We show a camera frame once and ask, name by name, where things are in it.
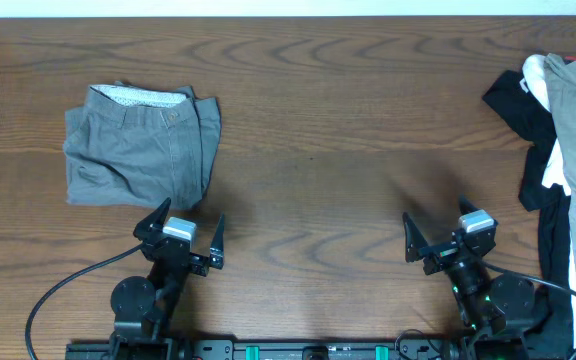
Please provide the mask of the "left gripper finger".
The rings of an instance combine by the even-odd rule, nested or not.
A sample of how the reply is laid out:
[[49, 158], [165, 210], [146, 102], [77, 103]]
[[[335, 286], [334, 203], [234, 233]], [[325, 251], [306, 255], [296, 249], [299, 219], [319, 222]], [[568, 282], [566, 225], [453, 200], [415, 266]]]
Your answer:
[[133, 236], [143, 243], [156, 243], [163, 233], [172, 200], [166, 198], [153, 212], [139, 221], [134, 228]]
[[210, 266], [215, 269], [222, 269], [225, 263], [224, 230], [225, 215], [221, 214], [210, 245]]

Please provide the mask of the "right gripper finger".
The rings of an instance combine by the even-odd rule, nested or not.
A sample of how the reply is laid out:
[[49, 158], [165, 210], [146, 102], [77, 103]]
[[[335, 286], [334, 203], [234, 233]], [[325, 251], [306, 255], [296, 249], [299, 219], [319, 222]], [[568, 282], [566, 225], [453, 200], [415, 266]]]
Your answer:
[[462, 215], [467, 215], [479, 211], [472, 202], [470, 202], [464, 195], [460, 195], [458, 198], [459, 211]]
[[419, 261], [426, 256], [428, 243], [407, 212], [402, 214], [402, 221], [405, 233], [405, 261], [407, 263]]

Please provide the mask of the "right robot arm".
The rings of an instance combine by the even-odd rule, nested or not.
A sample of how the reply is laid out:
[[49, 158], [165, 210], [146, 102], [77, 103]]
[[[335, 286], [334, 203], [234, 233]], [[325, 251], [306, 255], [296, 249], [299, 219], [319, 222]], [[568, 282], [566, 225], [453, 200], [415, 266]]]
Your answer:
[[533, 327], [531, 281], [508, 274], [493, 278], [483, 257], [495, 246], [497, 220], [459, 198], [461, 216], [451, 238], [431, 245], [408, 214], [402, 215], [405, 260], [422, 261], [426, 275], [444, 273], [459, 315], [470, 329], [455, 340], [430, 339], [439, 359], [526, 359], [524, 333]]

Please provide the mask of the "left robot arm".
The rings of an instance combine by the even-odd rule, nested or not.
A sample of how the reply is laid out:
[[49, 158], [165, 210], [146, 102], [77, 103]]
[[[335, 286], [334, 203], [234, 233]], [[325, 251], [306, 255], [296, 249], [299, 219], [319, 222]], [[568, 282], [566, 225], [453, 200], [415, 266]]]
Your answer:
[[112, 291], [114, 331], [106, 343], [74, 343], [67, 360], [153, 359], [188, 360], [195, 357], [192, 342], [170, 332], [175, 307], [191, 274], [205, 277], [222, 269], [225, 216], [219, 217], [208, 255], [192, 251], [197, 226], [168, 215], [171, 200], [137, 223], [133, 236], [152, 268], [146, 277], [132, 276]]

